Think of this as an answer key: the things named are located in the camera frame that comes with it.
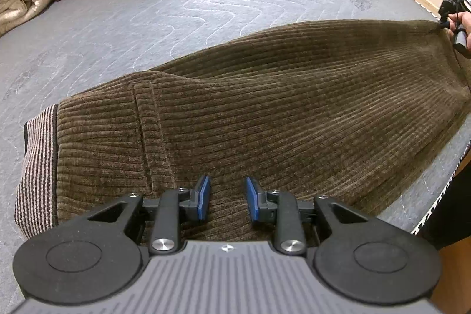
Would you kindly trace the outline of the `person's right hand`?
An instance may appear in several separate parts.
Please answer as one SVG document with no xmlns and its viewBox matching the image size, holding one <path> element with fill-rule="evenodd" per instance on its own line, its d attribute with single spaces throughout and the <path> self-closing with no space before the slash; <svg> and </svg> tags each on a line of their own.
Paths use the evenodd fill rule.
<svg viewBox="0 0 471 314">
<path fill-rule="evenodd" d="M 448 16 L 450 21 L 450 28 L 447 31 L 447 34 L 450 37 L 450 41 L 453 41 L 454 31 L 459 25 L 462 25 L 465 28 L 467 34 L 466 46 L 470 50 L 471 45 L 471 13 L 470 12 L 460 12 L 458 14 L 450 14 Z"/>
</svg>

